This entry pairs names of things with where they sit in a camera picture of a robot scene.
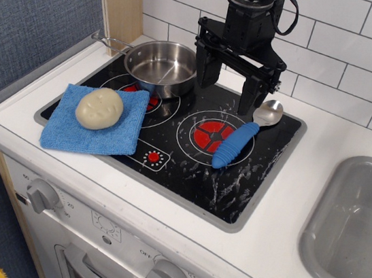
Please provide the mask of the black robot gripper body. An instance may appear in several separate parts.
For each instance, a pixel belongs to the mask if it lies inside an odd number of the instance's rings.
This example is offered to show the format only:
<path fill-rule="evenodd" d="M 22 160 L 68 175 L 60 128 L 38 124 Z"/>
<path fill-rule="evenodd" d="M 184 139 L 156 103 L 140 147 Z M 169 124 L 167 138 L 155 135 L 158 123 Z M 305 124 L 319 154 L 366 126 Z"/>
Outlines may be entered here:
<path fill-rule="evenodd" d="M 222 65 L 232 67 L 245 77 L 256 76 L 279 88 L 279 77 L 286 70 L 285 62 L 271 47 L 276 35 L 289 35 L 291 28 L 282 32 L 278 23 L 282 9 L 241 7 L 231 3 L 225 22 L 202 17 L 199 19 L 198 41 L 218 51 Z"/>

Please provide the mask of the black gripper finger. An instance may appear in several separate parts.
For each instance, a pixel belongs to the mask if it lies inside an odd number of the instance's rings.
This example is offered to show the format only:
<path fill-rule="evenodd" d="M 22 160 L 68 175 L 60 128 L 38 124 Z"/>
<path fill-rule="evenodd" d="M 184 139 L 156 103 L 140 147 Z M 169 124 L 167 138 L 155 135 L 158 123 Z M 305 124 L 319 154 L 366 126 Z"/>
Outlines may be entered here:
<path fill-rule="evenodd" d="M 200 87 L 207 88 L 218 81 L 222 61 L 219 52 L 202 41 L 198 41 L 196 47 L 197 83 Z"/>
<path fill-rule="evenodd" d="M 250 110 L 259 107 L 267 96 L 269 87 L 268 82 L 256 76 L 247 77 L 243 85 L 237 113 L 240 116 L 247 115 Z"/>

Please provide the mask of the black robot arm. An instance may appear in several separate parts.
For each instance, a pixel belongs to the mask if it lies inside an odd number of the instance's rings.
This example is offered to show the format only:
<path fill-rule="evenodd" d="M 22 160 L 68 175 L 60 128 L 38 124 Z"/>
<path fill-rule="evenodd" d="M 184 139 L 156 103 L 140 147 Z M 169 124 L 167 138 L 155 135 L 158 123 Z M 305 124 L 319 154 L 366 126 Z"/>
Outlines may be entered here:
<path fill-rule="evenodd" d="M 297 0 L 289 0 L 298 6 Z M 197 81 L 207 88 L 219 79 L 223 65 L 245 77 L 237 113 L 246 115 L 257 108 L 269 93 L 280 87 L 287 66 L 272 46 L 276 35 L 289 35 L 278 27 L 285 0 L 228 0 L 226 20 L 202 17 L 196 36 Z"/>

